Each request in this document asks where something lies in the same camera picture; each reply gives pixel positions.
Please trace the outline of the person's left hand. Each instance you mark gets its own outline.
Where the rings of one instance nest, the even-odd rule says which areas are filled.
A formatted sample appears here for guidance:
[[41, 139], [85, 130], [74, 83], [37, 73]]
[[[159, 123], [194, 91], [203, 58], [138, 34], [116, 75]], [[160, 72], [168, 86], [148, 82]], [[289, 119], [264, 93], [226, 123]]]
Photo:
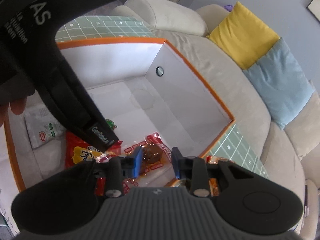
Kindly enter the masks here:
[[10, 108], [12, 113], [20, 115], [23, 113], [27, 103], [27, 98], [17, 99], [10, 103], [6, 103], [0, 106], [0, 126], [3, 126], [6, 119], [8, 109]]

